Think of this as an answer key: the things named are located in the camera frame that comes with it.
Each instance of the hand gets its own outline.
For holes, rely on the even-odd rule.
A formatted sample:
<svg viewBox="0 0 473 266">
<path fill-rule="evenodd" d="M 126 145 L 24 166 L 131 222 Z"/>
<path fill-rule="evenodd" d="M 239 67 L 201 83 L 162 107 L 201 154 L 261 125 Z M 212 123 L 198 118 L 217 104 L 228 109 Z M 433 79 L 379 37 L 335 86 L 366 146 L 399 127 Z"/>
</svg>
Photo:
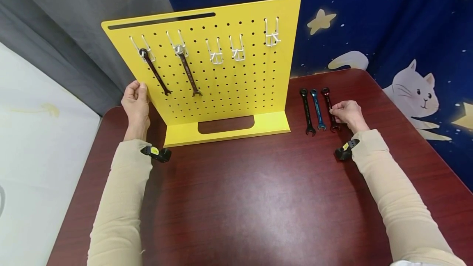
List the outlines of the hand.
<svg viewBox="0 0 473 266">
<path fill-rule="evenodd" d="M 353 133 L 370 129 L 361 114 L 360 105 L 355 101 L 342 101 L 333 105 L 330 113 L 335 116 L 338 123 L 346 123 Z"/>
<path fill-rule="evenodd" d="M 150 125 L 149 105 L 145 83 L 130 83 L 122 98 L 122 106 L 128 116 L 128 129 L 124 141 L 132 139 L 146 140 L 146 132 Z"/>
</svg>

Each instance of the beige sleeve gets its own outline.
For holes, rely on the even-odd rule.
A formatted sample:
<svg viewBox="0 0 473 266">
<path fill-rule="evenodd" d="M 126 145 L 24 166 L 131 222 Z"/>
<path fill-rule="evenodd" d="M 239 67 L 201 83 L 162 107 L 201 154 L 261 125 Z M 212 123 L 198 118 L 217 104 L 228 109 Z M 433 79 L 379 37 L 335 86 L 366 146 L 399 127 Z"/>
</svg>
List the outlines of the beige sleeve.
<svg viewBox="0 0 473 266">
<path fill-rule="evenodd" d="M 90 234 L 88 266 L 141 266 L 140 210 L 151 158 L 140 152 L 150 144 L 121 142 L 112 161 Z"/>
<path fill-rule="evenodd" d="M 380 133 L 376 129 L 359 132 L 353 139 L 360 140 L 352 150 L 353 160 L 383 217 L 393 260 L 465 266 L 453 254 Z"/>
</svg>

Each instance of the black wrench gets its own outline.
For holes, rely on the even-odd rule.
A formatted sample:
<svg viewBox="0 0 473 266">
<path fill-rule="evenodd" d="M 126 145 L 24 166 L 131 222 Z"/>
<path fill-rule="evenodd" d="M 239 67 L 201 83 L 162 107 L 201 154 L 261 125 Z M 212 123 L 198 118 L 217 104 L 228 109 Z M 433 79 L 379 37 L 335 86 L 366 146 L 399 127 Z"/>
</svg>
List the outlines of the black wrench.
<svg viewBox="0 0 473 266">
<path fill-rule="evenodd" d="M 149 54 L 148 54 L 148 52 L 145 48 L 140 49 L 140 56 L 143 57 L 146 60 L 146 63 L 148 63 L 149 69 L 151 69 L 151 71 L 153 71 L 154 76 L 156 77 L 156 79 L 158 79 L 159 84 L 161 85 L 161 87 L 164 90 L 164 94 L 165 95 L 171 94 L 171 91 L 168 90 L 168 88 L 164 84 L 163 80 L 159 76 L 158 71 L 156 71 L 156 68 L 154 67 L 153 62 L 149 58 Z"/>
<path fill-rule="evenodd" d="M 333 116 L 332 113 L 330 113 L 330 109 L 332 109 L 332 102 L 330 102 L 330 89 L 327 87 L 324 87 L 321 90 L 321 93 L 324 95 L 326 98 L 326 104 L 328 108 L 328 114 L 330 115 L 330 131 L 335 133 L 335 130 L 341 131 L 342 129 L 340 128 L 340 125 L 336 122 L 335 116 Z"/>
<path fill-rule="evenodd" d="M 182 66 L 184 66 L 184 70 L 186 71 L 187 73 L 187 77 L 189 78 L 189 82 L 191 83 L 191 86 L 192 86 L 192 89 L 193 89 L 193 93 L 192 93 L 192 96 L 194 97 L 195 95 L 199 95 L 201 96 L 202 93 L 197 89 L 197 86 L 195 85 L 195 82 L 194 82 L 194 78 L 192 77 L 192 73 L 191 73 L 191 70 L 189 68 L 189 65 L 187 64 L 187 61 L 186 61 L 186 56 L 184 55 L 184 48 L 182 45 L 176 45 L 175 49 L 176 51 L 176 54 L 179 56 L 179 58 L 181 59 L 181 63 L 182 63 Z"/>
<path fill-rule="evenodd" d="M 308 135 L 309 132 L 311 132 L 312 137 L 313 137 L 315 136 L 315 129 L 312 126 L 312 120 L 310 120 L 309 103 L 307 102 L 307 89 L 301 89 L 299 91 L 299 94 L 301 94 L 302 101 L 304 102 L 305 120 L 307 122 L 307 128 L 305 129 L 305 134 Z"/>
</svg>

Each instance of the pegboard base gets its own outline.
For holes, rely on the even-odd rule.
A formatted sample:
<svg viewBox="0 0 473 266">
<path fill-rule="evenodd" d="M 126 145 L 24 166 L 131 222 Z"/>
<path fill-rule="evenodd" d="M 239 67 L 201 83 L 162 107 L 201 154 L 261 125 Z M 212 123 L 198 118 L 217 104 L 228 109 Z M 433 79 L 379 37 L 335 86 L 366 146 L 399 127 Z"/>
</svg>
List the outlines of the pegboard base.
<svg viewBox="0 0 473 266">
<path fill-rule="evenodd" d="M 284 111 L 256 114 L 253 117 L 255 124 L 251 128 L 221 133 L 199 133 L 197 122 L 168 126 L 164 147 L 169 148 L 290 132 L 289 123 Z"/>
</svg>

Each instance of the gray curtain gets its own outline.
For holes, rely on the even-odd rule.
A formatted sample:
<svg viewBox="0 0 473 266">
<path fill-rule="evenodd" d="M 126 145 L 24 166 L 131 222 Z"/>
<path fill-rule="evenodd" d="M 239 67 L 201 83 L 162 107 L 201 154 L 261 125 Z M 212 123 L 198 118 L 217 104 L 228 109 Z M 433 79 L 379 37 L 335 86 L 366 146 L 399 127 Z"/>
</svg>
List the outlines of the gray curtain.
<svg viewBox="0 0 473 266">
<path fill-rule="evenodd" d="M 0 0 L 0 42 L 103 115 L 133 75 L 100 23 L 171 11 L 169 0 Z"/>
</svg>

